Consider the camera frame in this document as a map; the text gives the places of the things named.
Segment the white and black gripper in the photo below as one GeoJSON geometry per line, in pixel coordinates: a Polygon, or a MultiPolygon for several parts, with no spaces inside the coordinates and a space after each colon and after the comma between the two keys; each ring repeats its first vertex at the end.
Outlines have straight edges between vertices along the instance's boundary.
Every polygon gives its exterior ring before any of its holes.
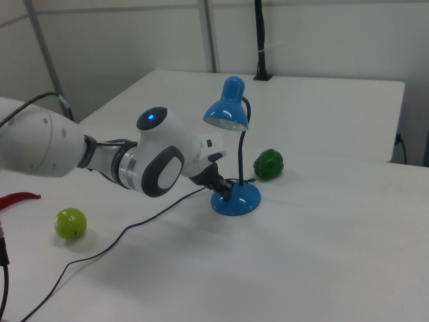
{"type": "Polygon", "coordinates": [[[218,132],[196,136],[196,155],[182,169],[182,175],[194,184],[210,187],[223,201],[229,201],[234,182],[224,179],[218,171],[217,161],[226,156],[223,139],[218,132]]]}

